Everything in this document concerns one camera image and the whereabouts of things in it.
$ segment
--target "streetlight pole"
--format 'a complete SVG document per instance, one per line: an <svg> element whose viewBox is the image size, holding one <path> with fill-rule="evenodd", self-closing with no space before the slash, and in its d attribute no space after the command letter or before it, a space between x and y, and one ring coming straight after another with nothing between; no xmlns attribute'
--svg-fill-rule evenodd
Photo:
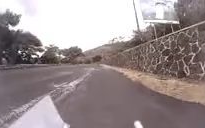
<svg viewBox="0 0 205 128"><path fill-rule="evenodd" d="M136 10L136 7L135 7L135 0L133 0L133 7L134 7L134 11L135 11L135 19L136 19L137 31L139 31L139 20L138 20L137 10Z"/></svg>

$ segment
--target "pole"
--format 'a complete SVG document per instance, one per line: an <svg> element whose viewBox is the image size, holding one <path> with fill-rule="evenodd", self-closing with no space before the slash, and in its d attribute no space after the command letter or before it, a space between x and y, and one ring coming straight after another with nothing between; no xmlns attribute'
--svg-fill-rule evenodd
<svg viewBox="0 0 205 128"><path fill-rule="evenodd" d="M153 28L154 28L155 38L156 38L156 41L157 41L157 33L156 33L156 25L155 24L153 24Z"/></svg>
<svg viewBox="0 0 205 128"><path fill-rule="evenodd" d="M133 0L133 7L134 7L134 11L135 11L135 19L136 19L137 31L139 31L139 20L138 20L138 15L137 15L136 7L135 7L135 0Z"/></svg>
<svg viewBox="0 0 205 128"><path fill-rule="evenodd" d="M173 24L171 23L171 30L172 30L172 33L174 32L174 28L173 28Z"/></svg>

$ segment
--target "hillside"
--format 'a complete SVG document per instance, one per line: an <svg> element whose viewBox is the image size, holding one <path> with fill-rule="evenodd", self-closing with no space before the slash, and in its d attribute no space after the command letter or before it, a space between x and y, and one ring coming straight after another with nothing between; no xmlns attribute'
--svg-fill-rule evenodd
<svg viewBox="0 0 205 128"><path fill-rule="evenodd" d="M126 42L117 42L117 43L110 43L99 46L94 49L90 49L84 52L87 57L93 57L95 55L101 55L103 57L111 56L117 54L118 52L123 51L123 47Z"/></svg>

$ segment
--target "white road marking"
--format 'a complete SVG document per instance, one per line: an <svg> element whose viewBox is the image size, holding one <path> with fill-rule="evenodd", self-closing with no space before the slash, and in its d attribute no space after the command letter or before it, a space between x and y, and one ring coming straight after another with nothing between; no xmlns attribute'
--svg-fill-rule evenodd
<svg viewBox="0 0 205 128"><path fill-rule="evenodd" d="M138 121L138 120L136 120L134 122L134 126L135 126L135 128L143 128L142 123L140 121Z"/></svg>
<svg viewBox="0 0 205 128"><path fill-rule="evenodd" d="M95 69L85 68L85 70L87 70L87 73L84 74L82 77L74 80L73 82L70 82L68 84L66 82L60 85L56 85L57 88L55 88L53 91L31 100L30 102L22 105L21 107L13 109L8 114L1 115L0 128L1 127L7 128L12 122L17 120L20 116L22 116L25 112L27 112L30 108L32 108L36 103L38 103L41 99L43 99L46 96L51 96L52 99L55 98L55 103L61 101L68 93L74 91L76 85L78 85L80 82L85 80Z"/></svg>

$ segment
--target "road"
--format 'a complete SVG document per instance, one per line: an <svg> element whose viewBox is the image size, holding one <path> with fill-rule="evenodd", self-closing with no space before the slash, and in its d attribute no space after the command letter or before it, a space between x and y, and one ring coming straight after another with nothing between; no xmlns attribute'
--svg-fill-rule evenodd
<svg viewBox="0 0 205 128"><path fill-rule="evenodd" d="M55 102L71 128L205 128L205 106L177 100L99 65L0 71L0 114L89 73L68 96Z"/></svg>

